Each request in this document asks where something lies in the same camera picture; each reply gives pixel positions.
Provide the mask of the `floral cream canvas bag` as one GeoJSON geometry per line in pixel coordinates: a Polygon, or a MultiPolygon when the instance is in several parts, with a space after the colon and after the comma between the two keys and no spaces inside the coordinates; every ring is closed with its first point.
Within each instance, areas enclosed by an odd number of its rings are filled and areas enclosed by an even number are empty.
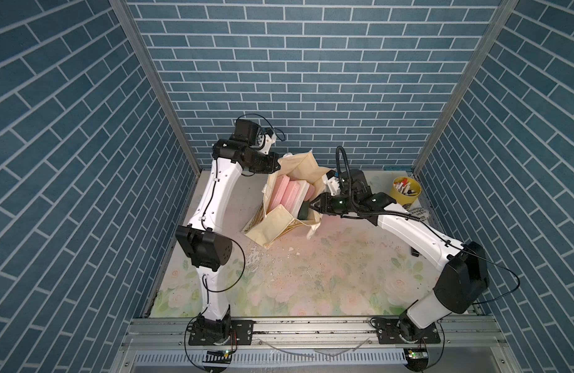
{"type": "Polygon", "coordinates": [[[321,226],[322,214],[310,205],[326,191],[329,169],[319,166],[312,152],[284,155],[279,166],[268,176],[262,204],[242,230],[264,247],[299,227],[308,228],[307,239],[311,239],[321,226]]]}

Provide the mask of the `yellow pen cup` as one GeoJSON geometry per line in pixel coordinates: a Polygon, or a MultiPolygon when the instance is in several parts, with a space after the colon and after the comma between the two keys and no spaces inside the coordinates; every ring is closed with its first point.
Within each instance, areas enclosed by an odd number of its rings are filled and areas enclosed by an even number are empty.
{"type": "Polygon", "coordinates": [[[389,196],[396,200],[404,209],[409,210],[422,192],[422,187],[411,177],[394,179],[389,196]]]}

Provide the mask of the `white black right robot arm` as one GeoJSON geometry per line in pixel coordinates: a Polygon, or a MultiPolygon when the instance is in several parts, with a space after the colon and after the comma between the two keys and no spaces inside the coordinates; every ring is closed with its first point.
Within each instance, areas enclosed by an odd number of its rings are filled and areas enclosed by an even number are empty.
{"type": "Polygon", "coordinates": [[[310,202],[312,210],[366,220],[402,239],[440,272],[433,290],[399,316],[402,340],[421,340],[437,320],[466,312],[488,289],[485,251],[476,242],[453,239],[411,215],[384,192],[374,194],[359,170],[331,170],[321,180],[324,186],[310,202]]]}

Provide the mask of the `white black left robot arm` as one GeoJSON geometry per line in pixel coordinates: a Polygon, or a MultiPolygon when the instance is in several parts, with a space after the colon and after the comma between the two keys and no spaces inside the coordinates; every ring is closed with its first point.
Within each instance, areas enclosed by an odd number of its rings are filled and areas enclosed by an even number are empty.
{"type": "Polygon", "coordinates": [[[279,156],[271,151],[275,135],[262,140],[220,140],[213,147],[212,169],[206,189],[187,225],[178,226],[176,239],[196,268],[202,311],[192,321],[191,345],[224,345],[233,342],[224,266],[237,242],[223,235],[223,220],[230,197],[242,172],[270,174],[280,169],[279,156]]]}

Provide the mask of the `dark green case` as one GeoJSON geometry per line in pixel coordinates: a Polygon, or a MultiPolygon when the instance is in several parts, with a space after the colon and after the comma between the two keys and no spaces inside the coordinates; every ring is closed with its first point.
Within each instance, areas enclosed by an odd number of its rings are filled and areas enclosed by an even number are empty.
{"type": "Polygon", "coordinates": [[[310,202],[304,201],[298,211],[297,218],[300,221],[310,220],[314,218],[313,210],[310,208],[310,202]]]}

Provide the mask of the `pink pencil case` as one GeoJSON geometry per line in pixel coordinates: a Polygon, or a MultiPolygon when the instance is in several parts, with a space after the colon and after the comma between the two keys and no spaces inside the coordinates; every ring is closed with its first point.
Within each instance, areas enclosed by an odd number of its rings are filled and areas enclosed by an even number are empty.
{"type": "Polygon", "coordinates": [[[277,178],[272,191],[271,200],[269,202],[268,212],[274,210],[282,203],[282,199],[290,181],[291,180],[287,175],[282,175],[277,178]]]}
{"type": "Polygon", "coordinates": [[[287,190],[285,192],[285,195],[282,199],[282,206],[291,214],[290,210],[293,206],[293,201],[294,201],[294,197],[295,197],[295,187],[293,186],[293,181],[289,182],[289,185],[287,187],[287,190]]]}

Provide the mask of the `white pencil case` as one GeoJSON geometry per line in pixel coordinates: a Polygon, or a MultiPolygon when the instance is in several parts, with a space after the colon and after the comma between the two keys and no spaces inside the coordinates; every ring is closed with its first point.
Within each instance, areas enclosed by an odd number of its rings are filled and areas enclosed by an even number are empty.
{"type": "Polygon", "coordinates": [[[294,180],[293,186],[295,187],[295,197],[290,212],[293,217],[297,218],[299,210],[301,209],[304,201],[307,199],[306,196],[310,190],[310,184],[305,180],[294,180]]]}

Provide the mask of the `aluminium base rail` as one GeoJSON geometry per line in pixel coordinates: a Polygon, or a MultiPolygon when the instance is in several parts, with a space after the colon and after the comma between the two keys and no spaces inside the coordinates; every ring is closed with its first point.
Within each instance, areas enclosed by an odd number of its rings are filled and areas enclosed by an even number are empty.
{"type": "Polygon", "coordinates": [[[209,344],[186,319],[135,319],[115,372],[517,372],[490,316],[449,316],[406,343],[395,319],[368,316],[252,317],[234,338],[209,344]]]}

